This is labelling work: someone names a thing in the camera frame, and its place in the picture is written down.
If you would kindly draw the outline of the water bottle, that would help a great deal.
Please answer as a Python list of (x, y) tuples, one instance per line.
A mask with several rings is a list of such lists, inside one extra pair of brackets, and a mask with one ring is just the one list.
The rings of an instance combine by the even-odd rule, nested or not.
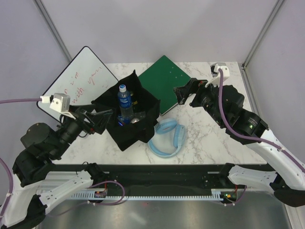
[(119, 107), (125, 124), (130, 123), (133, 117), (132, 98), (126, 85), (121, 84), (118, 92)]
[(135, 124), (135, 123), (137, 123), (137, 122), (139, 122), (139, 121), (141, 121), (142, 120), (142, 118), (140, 118), (140, 117), (134, 117), (132, 120), (131, 120), (131, 123), (132, 124)]

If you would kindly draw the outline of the black canvas bag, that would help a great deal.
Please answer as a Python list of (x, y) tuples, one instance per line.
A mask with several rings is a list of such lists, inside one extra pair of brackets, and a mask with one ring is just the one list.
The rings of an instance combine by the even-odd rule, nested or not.
[[(140, 111), (145, 112), (145, 118), (134, 124), (119, 125), (118, 115), (121, 113), (118, 101), (119, 85), (124, 84), (127, 90), (134, 92)], [(113, 110), (106, 129), (121, 151), (126, 150), (137, 141), (148, 143), (154, 136), (154, 126), (160, 111), (160, 100), (143, 88), (136, 71), (109, 88), (91, 102), (97, 105), (97, 111), (108, 107)]]

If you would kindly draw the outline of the green glass bottle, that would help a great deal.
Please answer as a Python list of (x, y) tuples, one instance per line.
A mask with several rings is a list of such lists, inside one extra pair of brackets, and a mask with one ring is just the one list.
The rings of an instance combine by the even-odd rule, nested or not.
[(136, 98), (136, 96), (135, 96), (135, 93), (134, 92), (130, 92), (130, 94), (131, 94), (131, 99), (132, 99), (132, 107), (134, 108), (134, 109), (136, 109), (137, 107), (138, 107), (138, 101), (137, 101), (137, 98)]

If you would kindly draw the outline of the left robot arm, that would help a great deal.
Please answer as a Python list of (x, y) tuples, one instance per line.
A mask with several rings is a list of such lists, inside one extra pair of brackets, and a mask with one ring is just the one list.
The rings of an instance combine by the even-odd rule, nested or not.
[(81, 132), (101, 135), (113, 114), (111, 108), (98, 104), (72, 106), (69, 111), (72, 116), (65, 117), (58, 130), (37, 123), (20, 139), (25, 149), (12, 168), (13, 187), (0, 214), (3, 229), (32, 229), (72, 194), (104, 184), (104, 173), (96, 163), (90, 163), (64, 184), (37, 194), (38, 187), (55, 168), (53, 161), (61, 159)]

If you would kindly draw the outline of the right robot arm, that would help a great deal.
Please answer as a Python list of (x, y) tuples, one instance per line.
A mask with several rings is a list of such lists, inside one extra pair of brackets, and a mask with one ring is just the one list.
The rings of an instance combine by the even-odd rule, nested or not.
[(260, 116), (243, 108), (244, 96), (237, 89), (224, 85), (221, 93), (219, 90), (196, 78), (173, 89), (179, 105), (194, 94), (191, 107), (202, 107), (232, 139), (255, 151), (273, 169), (260, 171), (227, 163), (218, 176), (219, 184), (225, 188), (233, 184), (258, 188), (291, 207), (304, 206), (304, 163), (285, 149)]

